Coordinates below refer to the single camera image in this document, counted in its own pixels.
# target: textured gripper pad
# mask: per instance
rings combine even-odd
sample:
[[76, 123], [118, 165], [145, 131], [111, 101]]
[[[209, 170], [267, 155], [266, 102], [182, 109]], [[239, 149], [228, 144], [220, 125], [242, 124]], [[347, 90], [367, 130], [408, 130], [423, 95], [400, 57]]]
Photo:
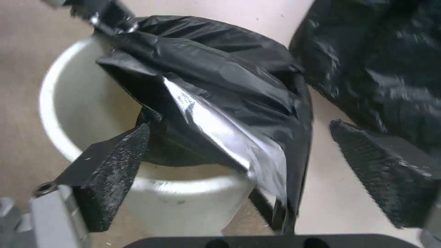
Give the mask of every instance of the textured gripper pad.
[[92, 144], [57, 179], [71, 186], [89, 232], [109, 229], [133, 184], [149, 138], [142, 124]]
[[438, 191], [440, 165], [406, 140], [334, 120], [332, 137], [366, 190], [397, 228], [422, 227]]

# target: beige floor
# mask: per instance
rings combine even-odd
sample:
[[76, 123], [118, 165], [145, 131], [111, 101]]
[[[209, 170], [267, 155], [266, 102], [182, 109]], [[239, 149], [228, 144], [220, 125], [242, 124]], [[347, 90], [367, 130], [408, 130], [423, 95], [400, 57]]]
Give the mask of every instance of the beige floor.
[[[240, 25], [289, 42], [311, 0], [127, 0], [138, 15], [198, 15]], [[68, 162], [41, 126], [37, 98], [41, 80], [54, 59], [91, 28], [52, 11], [38, 0], [0, 0], [0, 196], [27, 208], [32, 189], [55, 178]], [[384, 233], [418, 243], [416, 230], [396, 230], [366, 194], [332, 141], [328, 124], [348, 120], [316, 92], [314, 141], [299, 233]], [[249, 203], [226, 235], [270, 234]], [[122, 208], [106, 233], [93, 234], [94, 247], [122, 247], [143, 237]]]

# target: black trash bag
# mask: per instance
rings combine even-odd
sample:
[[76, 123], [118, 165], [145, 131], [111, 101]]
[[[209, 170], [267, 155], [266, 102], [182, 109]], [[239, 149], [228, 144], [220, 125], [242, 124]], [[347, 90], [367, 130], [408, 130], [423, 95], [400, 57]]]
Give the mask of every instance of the black trash bag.
[[[439, 178], [426, 172], [441, 162], [440, 27], [441, 1], [316, 0], [290, 45], [307, 83], [361, 132], [376, 133], [360, 138], [331, 125], [348, 164], [398, 228], [421, 228], [439, 190]], [[397, 137], [417, 147], [407, 149], [412, 156], [421, 149], [435, 162], [396, 155], [409, 146]]]
[[151, 129], [144, 160], [246, 171], [288, 207], [284, 231], [292, 231], [312, 110], [290, 52], [257, 33], [204, 18], [139, 20], [137, 31], [110, 37], [116, 49], [97, 62], [142, 105], [137, 122]]
[[441, 161], [441, 2], [316, 0], [290, 50], [358, 125]]

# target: screw hole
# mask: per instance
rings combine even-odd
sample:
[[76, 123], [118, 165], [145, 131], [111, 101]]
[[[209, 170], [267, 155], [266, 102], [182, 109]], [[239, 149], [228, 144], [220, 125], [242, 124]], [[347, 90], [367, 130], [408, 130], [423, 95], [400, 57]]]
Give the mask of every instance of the screw hole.
[[56, 184], [54, 182], [44, 183], [34, 189], [34, 196], [39, 197], [48, 194], [56, 189]]
[[43, 191], [46, 191], [46, 190], [50, 189], [51, 187], [52, 187], [51, 184], [44, 184], [44, 185], [42, 185], [42, 186], [40, 186], [40, 187], [38, 188], [38, 191], [39, 191], [39, 192], [43, 192]]
[[329, 245], [321, 239], [309, 238], [303, 243], [303, 248], [330, 248]]
[[205, 248], [230, 248], [227, 242], [221, 239], [215, 239], [207, 243]]

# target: gray metal part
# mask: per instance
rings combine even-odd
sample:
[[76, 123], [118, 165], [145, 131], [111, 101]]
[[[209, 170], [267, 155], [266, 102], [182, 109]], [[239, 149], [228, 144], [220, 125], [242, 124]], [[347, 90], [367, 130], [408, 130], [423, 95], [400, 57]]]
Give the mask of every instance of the gray metal part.
[[421, 231], [420, 240], [425, 248], [441, 248], [441, 190]]
[[59, 186], [57, 191], [31, 199], [30, 205], [37, 247], [90, 247], [87, 229], [69, 187]]
[[435, 238], [429, 231], [422, 230], [419, 239], [424, 248], [440, 248], [441, 240]]
[[0, 248], [91, 247], [70, 187], [32, 198], [30, 208], [22, 216], [12, 199], [0, 198]]
[[0, 198], [0, 248], [9, 248], [20, 223], [20, 210], [11, 198]]

